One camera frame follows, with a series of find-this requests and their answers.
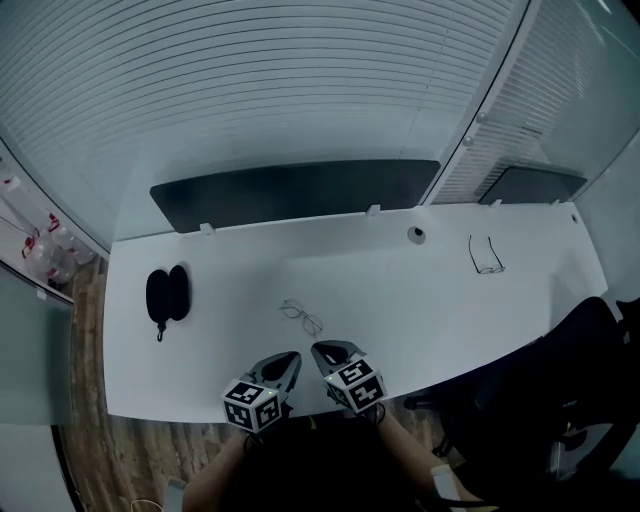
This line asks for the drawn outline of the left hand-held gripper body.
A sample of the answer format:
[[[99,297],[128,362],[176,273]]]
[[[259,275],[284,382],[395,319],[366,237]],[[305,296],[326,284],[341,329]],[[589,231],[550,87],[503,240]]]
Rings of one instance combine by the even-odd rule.
[[[291,373],[274,381],[245,373],[233,379],[221,395],[225,418],[248,433],[260,433],[290,416],[292,407],[287,400],[292,388]]]

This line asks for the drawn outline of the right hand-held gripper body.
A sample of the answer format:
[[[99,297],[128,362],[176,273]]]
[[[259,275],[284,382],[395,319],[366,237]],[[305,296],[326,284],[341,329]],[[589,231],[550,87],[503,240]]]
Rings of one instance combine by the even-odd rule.
[[[381,372],[362,357],[324,378],[329,396],[354,413],[361,413],[387,397]]]

